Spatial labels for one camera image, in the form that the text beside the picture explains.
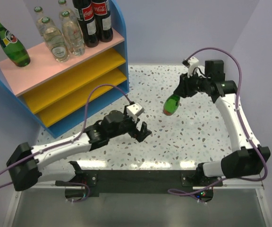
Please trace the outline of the cola bottle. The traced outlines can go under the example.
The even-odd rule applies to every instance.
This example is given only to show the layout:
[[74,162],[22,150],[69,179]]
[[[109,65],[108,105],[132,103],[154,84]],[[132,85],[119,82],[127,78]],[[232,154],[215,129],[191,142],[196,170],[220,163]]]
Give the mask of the cola bottle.
[[92,7],[100,41],[105,43],[110,42],[113,39],[110,2],[108,0],[92,0]]
[[99,44],[94,10],[90,0],[72,0],[76,17],[83,33],[87,47],[96,47]]

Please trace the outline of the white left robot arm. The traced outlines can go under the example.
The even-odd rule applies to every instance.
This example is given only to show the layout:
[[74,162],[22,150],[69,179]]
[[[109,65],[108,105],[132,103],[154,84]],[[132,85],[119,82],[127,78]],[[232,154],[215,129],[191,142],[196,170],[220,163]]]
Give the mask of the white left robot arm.
[[6,163],[15,190],[24,191],[37,184],[44,177],[44,168],[48,165],[106,146],[117,136],[127,133],[142,142],[152,132],[145,122],[142,122],[141,129],[137,129],[139,121],[132,113],[114,110],[79,135],[33,147],[27,142],[19,144]]

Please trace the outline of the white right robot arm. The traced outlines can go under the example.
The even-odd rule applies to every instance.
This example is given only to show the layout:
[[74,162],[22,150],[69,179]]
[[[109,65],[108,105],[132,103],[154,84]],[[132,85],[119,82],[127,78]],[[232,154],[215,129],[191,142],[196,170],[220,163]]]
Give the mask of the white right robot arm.
[[199,60],[191,57],[183,60],[188,71],[180,75],[174,96],[178,99],[206,93],[219,110],[227,128],[231,151],[221,161],[200,163],[192,180],[205,186],[212,177],[239,178],[248,180],[250,175],[258,175],[265,168],[270,157],[270,149],[263,147],[254,136],[243,112],[237,85],[225,79],[222,60],[205,61],[204,70]]

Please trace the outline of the green glass bottle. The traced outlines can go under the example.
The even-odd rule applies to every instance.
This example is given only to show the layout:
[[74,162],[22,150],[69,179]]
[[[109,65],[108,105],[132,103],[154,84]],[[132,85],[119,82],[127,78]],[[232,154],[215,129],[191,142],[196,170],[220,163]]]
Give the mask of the green glass bottle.
[[180,96],[176,94],[170,95],[163,105],[163,113],[166,116],[173,115],[177,111],[179,104],[180,104]]
[[25,67],[30,62],[30,56],[20,40],[6,29],[0,22],[0,45],[7,57],[17,66]]

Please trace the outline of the clear soda bottle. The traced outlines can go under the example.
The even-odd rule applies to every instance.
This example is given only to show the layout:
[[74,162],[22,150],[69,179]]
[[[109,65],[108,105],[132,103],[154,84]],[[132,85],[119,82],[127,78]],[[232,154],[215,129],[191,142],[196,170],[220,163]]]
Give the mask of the clear soda bottle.
[[[34,12],[36,13],[36,23],[35,23],[36,27],[37,27],[42,39],[44,39],[43,34],[47,28],[47,24],[44,24],[42,22],[42,19],[46,16],[45,16],[41,6],[36,6],[34,8]],[[50,19],[50,22],[48,23],[48,25],[54,25],[54,22],[52,19]]]
[[44,25],[43,37],[54,59],[65,62],[69,59],[69,51],[61,31],[52,23],[49,17],[42,18]]
[[70,17],[70,12],[64,10],[61,12],[62,32],[69,44],[69,50],[76,56],[82,56],[85,53],[85,45],[79,25]]

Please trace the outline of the clear soda bottle shelved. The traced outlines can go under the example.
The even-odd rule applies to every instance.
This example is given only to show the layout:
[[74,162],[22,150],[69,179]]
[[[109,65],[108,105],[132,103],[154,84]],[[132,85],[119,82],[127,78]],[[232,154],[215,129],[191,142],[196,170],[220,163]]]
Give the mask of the clear soda bottle shelved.
[[75,12],[71,8],[69,8],[67,6],[67,1],[66,0],[58,0],[58,4],[60,6],[60,12],[59,12],[59,19],[60,19],[60,21],[63,20],[62,12],[63,11],[68,11],[69,12],[69,17],[72,20],[74,20],[75,22],[77,22],[77,17],[75,15]]

